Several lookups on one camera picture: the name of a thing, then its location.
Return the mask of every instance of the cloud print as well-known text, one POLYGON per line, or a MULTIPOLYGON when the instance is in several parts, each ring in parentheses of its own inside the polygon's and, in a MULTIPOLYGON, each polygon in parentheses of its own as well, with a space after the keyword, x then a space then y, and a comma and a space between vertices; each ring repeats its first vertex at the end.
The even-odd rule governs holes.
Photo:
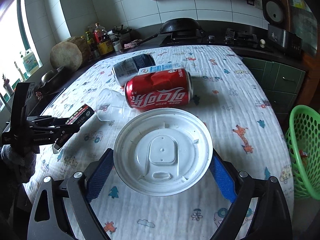
POLYGON ((140 224, 140 225, 144 225, 144 226, 150 227, 150 228, 155 228, 156 227, 156 225, 154 223, 151 223, 146 219, 144 219, 144 220, 139 219, 137 221, 137 223, 140 224))

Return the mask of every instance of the tablecloth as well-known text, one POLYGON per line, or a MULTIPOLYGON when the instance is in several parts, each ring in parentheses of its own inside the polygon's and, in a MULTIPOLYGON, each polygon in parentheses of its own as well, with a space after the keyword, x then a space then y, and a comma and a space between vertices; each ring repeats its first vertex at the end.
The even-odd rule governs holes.
MULTIPOLYGON (((276 176, 292 215, 293 177, 283 133, 263 90, 229 47, 174 46, 101 60, 71 84, 44 114, 69 117, 84 103, 96 109, 96 99, 103 88, 124 94, 111 73, 112 65, 142 53, 151 54, 156 64, 183 63, 191 74, 194 96, 188 105, 179 108, 205 123, 216 151, 238 171, 245 170, 258 179, 276 176)), ((131 118, 137 114, 132 111, 131 118)), ((113 148, 126 121, 101 122, 94 115, 59 154, 52 153, 51 145, 40 147, 36 174, 24 185, 30 200, 34 201, 45 176, 68 178, 98 160, 107 148, 113 148)), ((247 232, 256 201, 253 199, 250 204, 238 239, 247 232)), ((76 237, 83 239, 68 199, 65 205, 76 237)), ((221 195, 210 171, 182 193, 151 197, 129 188, 113 169, 91 206, 112 239, 209 239, 230 202, 221 195)))

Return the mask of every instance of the yellow label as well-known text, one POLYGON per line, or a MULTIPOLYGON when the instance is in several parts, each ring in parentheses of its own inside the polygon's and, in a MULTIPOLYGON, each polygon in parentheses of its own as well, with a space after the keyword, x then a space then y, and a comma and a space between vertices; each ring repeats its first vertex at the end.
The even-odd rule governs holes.
POLYGON ((97 45, 98 50, 101 55, 105 55, 111 51, 113 51, 113 46, 111 40, 105 41, 97 45))

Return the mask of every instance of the green laundry basket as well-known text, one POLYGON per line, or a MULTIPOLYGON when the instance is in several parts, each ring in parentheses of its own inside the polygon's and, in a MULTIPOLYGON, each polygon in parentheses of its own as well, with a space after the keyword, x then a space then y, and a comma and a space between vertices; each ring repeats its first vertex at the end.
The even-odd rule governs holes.
POLYGON ((308 106, 296 106, 290 114, 285 140, 292 162, 294 197, 320 200, 320 114, 308 106), (308 155, 305 166, 299 150, 308 155))

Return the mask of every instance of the coca-cola can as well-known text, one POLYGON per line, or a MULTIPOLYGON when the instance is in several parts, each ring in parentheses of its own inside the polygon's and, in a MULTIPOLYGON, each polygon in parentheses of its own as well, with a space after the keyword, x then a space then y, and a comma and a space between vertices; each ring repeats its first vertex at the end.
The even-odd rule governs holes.
POLYGON ((191 76, 183 68, 135 76, 125 85, 128 105, 141 111, 186 105, 192 96, 191 76))

